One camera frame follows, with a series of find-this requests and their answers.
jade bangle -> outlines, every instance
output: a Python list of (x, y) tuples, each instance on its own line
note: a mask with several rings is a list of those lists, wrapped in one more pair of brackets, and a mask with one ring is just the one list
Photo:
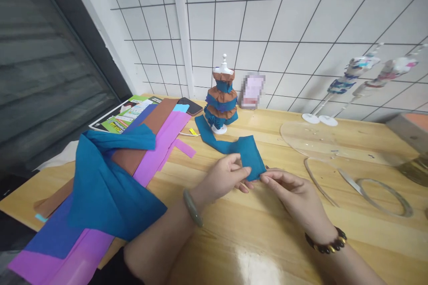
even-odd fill
[(187, 210), (189, 211), (190, 217), (195, 222), (198, 227), (204, 226), (204, 222), (202, 221), (201, 216), (198, 214), (198, 210), (196, 209), (195, 202), (192, 196), (189, 193), (189, 190), (185, 189), (183, 191), (183, 199), (186, 204)]

white base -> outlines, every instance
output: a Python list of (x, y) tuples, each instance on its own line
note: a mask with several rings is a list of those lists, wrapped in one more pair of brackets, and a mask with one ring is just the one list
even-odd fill
[(306, 120), (307, 122), (317, 124), (320, 122), (317, 116), (314, 116), (313, 114), (303, 114), (302, 118)]
[(335, 127), (338, 125), (337, 120), (330, 116), (321, 115), (320, 121), (331, 127)]
[(215, 134), (224, 134), (227, 131), (226, 125), (223, 125), (220, 129), (217, 129), (214, 125), (211, 126), (211, 130)]

white tiled wall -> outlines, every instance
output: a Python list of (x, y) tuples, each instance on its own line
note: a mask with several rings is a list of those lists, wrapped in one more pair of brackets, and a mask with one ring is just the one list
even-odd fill
[[(187, 81), (175, 0), (111, 0), (123, 15), (124, 42), (135, 51), (141, 79), (155, 94), (186, 96)], [(266, 76), (260, 108), (312, 112), (350, 58), (378, 42), (382, 61), (428, 42), (428, 0), (187, 0), (196, 97), (213, 85), (212, 68), (228, 55), (234, 86), (249, 71)], [(361, 98), (338, 118), (384, 122), (403, 110), (428, 112), (428, 49), (419, 65), (383, 91)], [(358, 80), (375, 78), (382, 65)], [(328, 102), (340, 110), (351, 92)]]

magenta fabric strip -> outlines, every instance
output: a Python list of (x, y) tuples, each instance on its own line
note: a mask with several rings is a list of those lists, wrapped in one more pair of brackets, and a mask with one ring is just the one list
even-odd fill
[(185, 142), (183, 142), (181, 139), (176, 139), (175, 140), (175, 147), (177, 147), (182, 152), (184, 152), (186, 155), (188, 155), (189, 158), (193, 158), (193, 156), (196, 155), (196, 150), (194, 150), (188, 144), (186, 144)]
[(156, 135), (156, 148), (147, 151), (134, 173), (134, 178), (143, 186), (147, 186), (168, 154), (169, 148), (178, 133), (189, 122), (191, 116), (180, 111), (173, 111)]
[(174, 147), (177, 147), (179, 150), (184, 152), (186, 155), (189, 156), (189, 158), (193, 158), (196, 154), (196, 150), (194, 150), (192, 147), (190, 147), (185, 142), (181, 141), (180, 139), (176, 139), (173, 141), (171, 146), (168, 148), (168, 152), (166, 153), (166, 156), (164, 160), (160, 163), (159, 168), (157, 171), (161, 171), (166, 162), (168, 161), (169, 156), (171, 155), (171, 152), (173, 151)]
[(63, 260), (22, 251), (8, 267), (33, 285), (86, 285), (113, 239), (103, 232), (85, 229)]
[[(147, 151), (135, 171), (134, 178), (141, 185), (147, 187), (159, 165), (167, 156), (169, 148), (173, 148), (177, 143), (175, 139), (178, 133), (190, 118), (190, 115), (180, 111), (173, 111), (168, 116), (156, 135), (156, 149)], [(190, 146), (183, 148), (187, 150), (185, 151), (187, 155), (189, 155), (188, 152), (190, 155), (192, 154), (189, 148), (193, 150)], [(21, 251), (8, 267), (32, 285), (86, 285), (94, 275), (113, 239), (113, 236), (98, 230), (85, 229), (63, 260), (40, 253)]]

brown ruffle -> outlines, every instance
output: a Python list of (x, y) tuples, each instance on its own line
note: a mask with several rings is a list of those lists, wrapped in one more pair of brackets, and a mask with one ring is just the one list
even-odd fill
[(212, 113), (214, 116), (218, 117), (218, 118), (223, 118), (223, 119), (230, 119), (232, 118), (232, 116), (235, 114), (236, 112), (236, 107), (230, 111), (226, 111), (224, 113), (218, 111), (217, 109), (215, 109), (213, 106), (208, 105), (207, 107), (208, 111), (210, 113)]
[(238, 94), (234, 89), (232, 89), (229, 93), (224, 93), (217, 89), (217, 87), (213, 87), (211, 89), (208, 89), (208, 94), (214, 97), (215, 100), (217, 100), (220, 103), (230, 102), (234, 100)]
[(215, 72), (213, 72), (213, 77), (215, 80), (221, 80), (221, 81), (227, 82), (228, 85), (231, 85), (232, 81), (235, 79), (235, 71), (233, 70), (233, 74), (231, 74), (231, 75), (228, 73), (215, 73)]

